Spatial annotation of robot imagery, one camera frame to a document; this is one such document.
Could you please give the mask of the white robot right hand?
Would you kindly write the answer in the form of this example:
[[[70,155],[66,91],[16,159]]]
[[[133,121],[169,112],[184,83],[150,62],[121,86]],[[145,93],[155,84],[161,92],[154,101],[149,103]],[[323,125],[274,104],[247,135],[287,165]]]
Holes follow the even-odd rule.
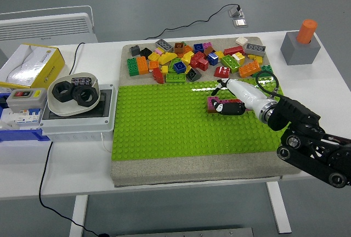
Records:
[[[222,88],[226,88],[237,99],[241,100],[243,105],[233,107],[230,104],[220,104],[212,100],[216,112],[220,114],[242,115],[246,109],[249,109],[254,111],[257,118],[260,118],[269,107],[270,100],[267,96],[249,83],[229,78],[220,79],[211,96],[215,96]]]

